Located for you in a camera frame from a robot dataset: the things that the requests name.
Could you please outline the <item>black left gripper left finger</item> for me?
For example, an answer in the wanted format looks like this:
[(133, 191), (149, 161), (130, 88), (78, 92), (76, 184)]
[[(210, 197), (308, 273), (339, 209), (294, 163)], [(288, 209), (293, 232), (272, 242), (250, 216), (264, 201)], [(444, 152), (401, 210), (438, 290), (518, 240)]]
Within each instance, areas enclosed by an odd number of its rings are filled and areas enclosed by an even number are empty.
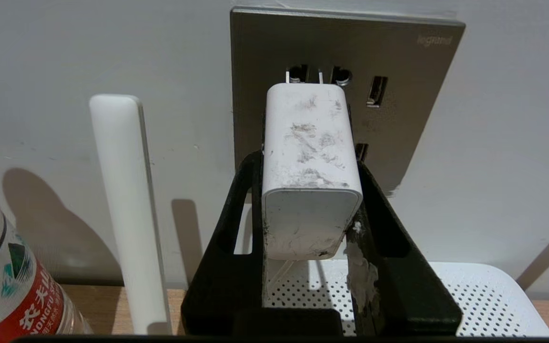
[[(250, 153), (231, 183), (215, 230), (181, 304), (190, 336), (230, 336), (237, 313), (262, 308), (265, 226), (262, 219), (263, 154)], [(250, 254), (235, 254), (246, 195), (251, 195)]]

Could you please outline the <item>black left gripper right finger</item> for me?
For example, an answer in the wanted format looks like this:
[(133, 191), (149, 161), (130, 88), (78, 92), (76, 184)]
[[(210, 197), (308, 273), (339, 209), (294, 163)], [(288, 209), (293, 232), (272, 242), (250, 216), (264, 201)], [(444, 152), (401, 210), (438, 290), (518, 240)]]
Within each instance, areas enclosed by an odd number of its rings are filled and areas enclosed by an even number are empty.
[(358, 336), (455, 336), (462, 311), (414, 243), (370, 170), (345, 234)]

